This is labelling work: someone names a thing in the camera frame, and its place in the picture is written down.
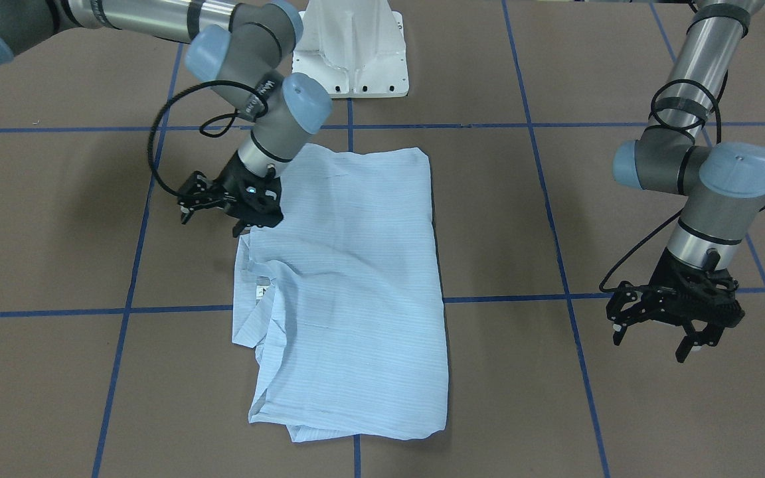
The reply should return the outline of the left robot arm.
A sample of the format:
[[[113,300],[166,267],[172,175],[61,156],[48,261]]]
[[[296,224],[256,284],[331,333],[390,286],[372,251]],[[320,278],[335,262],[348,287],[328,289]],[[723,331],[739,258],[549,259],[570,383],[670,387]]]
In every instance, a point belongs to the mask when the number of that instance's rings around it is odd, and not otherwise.
[[[610,294],[605,315],[614,345],[640,323],[679,327],[682,363],[717,346],[744,317],[728,266],[765,209],[765,146],[723,140],[720,102],[731,60],[762,7],[699,1],[669,79],[652,96],[645,130],[614,154],[616,182],[686,199],[669,218],[674,230],[646,284],[599,285]]]

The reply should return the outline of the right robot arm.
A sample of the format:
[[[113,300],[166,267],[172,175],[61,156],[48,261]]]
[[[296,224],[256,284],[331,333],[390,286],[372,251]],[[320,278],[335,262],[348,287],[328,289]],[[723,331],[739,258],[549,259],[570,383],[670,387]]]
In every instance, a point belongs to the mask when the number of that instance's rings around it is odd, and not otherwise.
[[[0,1],[0,66],[72,29],[133,31],[185,44],[183,64],[197,84],[170,97],[155,116],[146,153],[153,181],[176,198],[183,224],[199,210],[216,208],[236,219],[234,236],[279,225],[280,176],[332,110],[328,91],[315,79],[278,72],[303,36],[291,3]],[[157,131],[176,103],[203,90],[232,108],[217,121],[246,121],[251,132],[216,178],[195,171],[173,188],[159,173]]]

